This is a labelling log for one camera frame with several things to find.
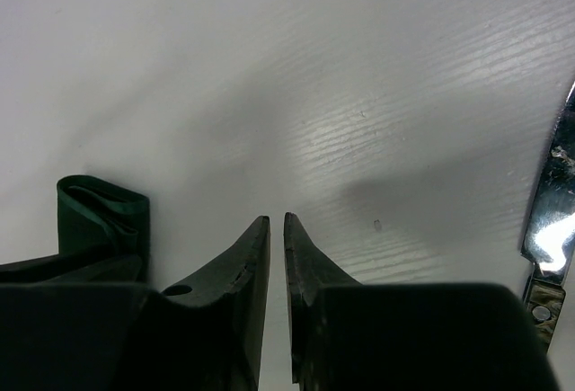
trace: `white table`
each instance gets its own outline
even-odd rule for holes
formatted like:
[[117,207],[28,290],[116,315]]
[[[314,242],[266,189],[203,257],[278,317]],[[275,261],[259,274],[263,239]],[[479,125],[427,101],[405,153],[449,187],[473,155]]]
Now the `white table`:
[[[574,2],[0,0],[0,261],[56,251],[71,173],[150,196],[158,288],[268,214],[262,390],[294,389],[285,211],[360,281],[520,294]],[[573,389],[566,290],[550,356]]]

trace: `black metallic object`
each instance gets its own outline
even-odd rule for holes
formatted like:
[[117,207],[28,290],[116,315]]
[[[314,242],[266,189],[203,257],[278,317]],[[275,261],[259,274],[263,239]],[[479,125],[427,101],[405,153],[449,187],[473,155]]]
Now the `black metallic object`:
[[162,294],[134,282],[146,261],[96,245],[0,266],[2,389],[256,390],[268,218]]
[[535,192],[521,254],[534,264],[524,300],[547,350],[575,250],[575,93],[557,121]]
[[294,382],[305,391],[556,390],[517,298],[491,284],[362,286],[284,226]]

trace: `green fabric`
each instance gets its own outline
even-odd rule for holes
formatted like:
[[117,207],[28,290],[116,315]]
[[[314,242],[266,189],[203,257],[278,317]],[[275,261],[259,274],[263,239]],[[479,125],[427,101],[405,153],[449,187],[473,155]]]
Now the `green fabric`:
[[70,175],[57,183],[58,250],[75,253],[111,245],[115,254],[136,253],[146,277],[150,251],[150,201],[90,175]]

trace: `dark green cloth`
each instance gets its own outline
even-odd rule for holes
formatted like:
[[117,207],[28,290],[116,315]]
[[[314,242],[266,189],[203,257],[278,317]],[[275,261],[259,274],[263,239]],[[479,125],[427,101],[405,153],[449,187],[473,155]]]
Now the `dark green cloth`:
[[61,254],[109,245],[115,254],[136,253],[147,275],[150,201],[90,175],[70,175],[57,183],[58,250]]

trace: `table surface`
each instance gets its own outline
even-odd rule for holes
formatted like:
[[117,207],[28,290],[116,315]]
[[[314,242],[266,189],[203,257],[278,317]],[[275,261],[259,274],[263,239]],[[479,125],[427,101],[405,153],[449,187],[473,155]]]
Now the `table surface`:
[[[0,0],[0,261],[56,251],[71,173],[150,197],[158,288],[269,215],[263,390],[294,389],[286,211],[360,281],[520,294],[574,2]],[[550,357],[573,389],[565,288]]]

